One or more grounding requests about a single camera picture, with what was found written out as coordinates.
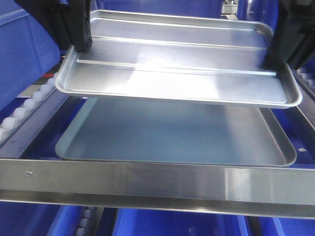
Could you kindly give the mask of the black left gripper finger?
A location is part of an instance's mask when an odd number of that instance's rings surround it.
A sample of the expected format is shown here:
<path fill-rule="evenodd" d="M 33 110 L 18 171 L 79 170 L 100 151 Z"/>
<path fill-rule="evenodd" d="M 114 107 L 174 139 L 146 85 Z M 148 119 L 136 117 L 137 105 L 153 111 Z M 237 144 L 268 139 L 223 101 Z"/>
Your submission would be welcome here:
<path fill-rule="evenodd" d="M 59 0 L 15 0 L 47 31 L 59 49 L 68 49 L 68 36 L 63 14 L 69 11 L 68 2 Z"/>
<path fill-rule="evenodd" d="M 88 51 L 92 44 L 90 0 L 68 0 L 63 13 L 66 31 L 77 52 Z"/>

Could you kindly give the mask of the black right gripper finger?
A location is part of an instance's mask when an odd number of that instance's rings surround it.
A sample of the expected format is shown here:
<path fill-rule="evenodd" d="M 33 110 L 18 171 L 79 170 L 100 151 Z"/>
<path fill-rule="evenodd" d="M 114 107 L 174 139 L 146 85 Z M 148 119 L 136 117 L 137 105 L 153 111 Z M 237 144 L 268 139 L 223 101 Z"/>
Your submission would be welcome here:
<path fill-rule="evenodd" d="M 315 53 L 315 2 L 289 0 L 287 3 L 287 32 L 290 42 L 287 63 L 296 70 Z"/>
<path fill-rule="evenodd" d="M 278 20 L 271 44 L 263 61 L 263 68 L 278 70 L 289 64 L 299 44 L 299 14 L 296 0 L 278 1 Z"/>

